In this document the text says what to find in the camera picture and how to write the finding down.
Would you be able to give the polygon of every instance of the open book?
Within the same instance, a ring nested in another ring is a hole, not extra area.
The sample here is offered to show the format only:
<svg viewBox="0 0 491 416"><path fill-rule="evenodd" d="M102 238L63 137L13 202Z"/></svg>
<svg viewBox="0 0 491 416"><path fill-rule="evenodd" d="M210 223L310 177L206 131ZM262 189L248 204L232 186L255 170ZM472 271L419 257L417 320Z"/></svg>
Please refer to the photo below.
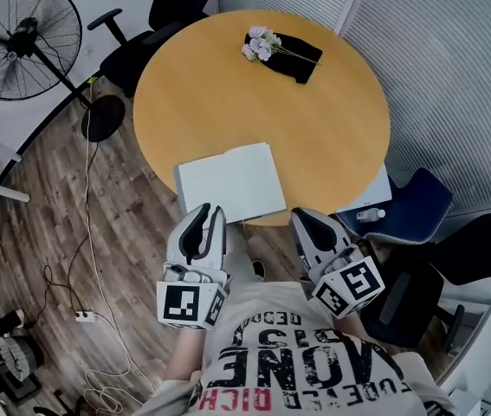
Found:
<svg viewBox="0 0 491 416"><path fill-rule="evenodd" d="M178 165L174 178L184 214L208 202L213 207L211 212L220 205L226 222L232 223L287 209L266 143L240 146Z"/></svg>

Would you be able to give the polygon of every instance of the water bottle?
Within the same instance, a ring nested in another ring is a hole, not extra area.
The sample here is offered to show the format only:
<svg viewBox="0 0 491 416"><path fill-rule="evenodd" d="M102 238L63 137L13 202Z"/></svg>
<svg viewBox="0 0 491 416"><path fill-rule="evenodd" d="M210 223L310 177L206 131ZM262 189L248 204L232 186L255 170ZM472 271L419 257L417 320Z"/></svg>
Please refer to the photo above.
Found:
<svg viewBox="0 0 491 416"><path fill-rule="evenodd" d="M370 208L368 210L359 211L357 213L357 220L363 224L369 222L377 222L379 219L385 217L385 211L378 208Z"/></svg>

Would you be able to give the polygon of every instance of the black bag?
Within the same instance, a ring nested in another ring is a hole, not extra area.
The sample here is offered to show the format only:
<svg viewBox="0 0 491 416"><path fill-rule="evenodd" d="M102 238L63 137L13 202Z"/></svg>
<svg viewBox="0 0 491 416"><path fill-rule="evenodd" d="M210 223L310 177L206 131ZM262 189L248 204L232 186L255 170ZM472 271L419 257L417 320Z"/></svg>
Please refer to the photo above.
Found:
<svg viewBox="0 0 491 416"><path fill-rule="evenodd" d="M439 244L424 259L454 285L491 277L491 214L479 216Z"/></svg>

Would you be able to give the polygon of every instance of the red lettering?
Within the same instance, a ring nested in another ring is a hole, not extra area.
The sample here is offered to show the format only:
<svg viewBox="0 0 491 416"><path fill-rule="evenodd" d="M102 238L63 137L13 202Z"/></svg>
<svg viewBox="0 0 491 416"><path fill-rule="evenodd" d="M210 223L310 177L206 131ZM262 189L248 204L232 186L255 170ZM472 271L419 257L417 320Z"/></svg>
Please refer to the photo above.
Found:
<svg viewBox="0 0 491 416"><path fill-rule="evenodd" d="M231 393L231 408L227 405L222 405L222 409L225 412L233 412L237 409L237 397L239 396L239 392L237 390L222 390L222 393Z"/></svg>
<svg viewBox="0 0 491 416"><path fill-rule="evenodd" d="M243 390L243 411L249 411L249 389L245 388Z"/></svg>
<svg viewBox="0 0 491 416"><path fill-rule="evenodd" d="M213 389L213 390L207 390L203 398L201 399L201 403L199 404L199 410L203 410L203 407L205 404L209 404L209 410L214 410L216 408L216 398L218 396L218 390Z"/></svg>
<svg viewBox="0 0 491 416"><path fill-rule="evenodd" d="M271 408L270 390L267 388L255 388L255 410L269 412Z"/></svg>

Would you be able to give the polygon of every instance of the electrical outlet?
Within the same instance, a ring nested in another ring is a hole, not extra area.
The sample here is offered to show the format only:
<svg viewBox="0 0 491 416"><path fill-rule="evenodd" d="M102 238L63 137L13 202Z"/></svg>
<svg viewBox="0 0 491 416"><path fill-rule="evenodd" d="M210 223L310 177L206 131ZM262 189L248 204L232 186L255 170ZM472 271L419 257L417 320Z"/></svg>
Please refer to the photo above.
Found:
<svg viewBox="0 0 491 416"><path fill-rule="evenodd" d="M75 320L77 322L97 322L97 316L93 311L76 311Z"/></svg>

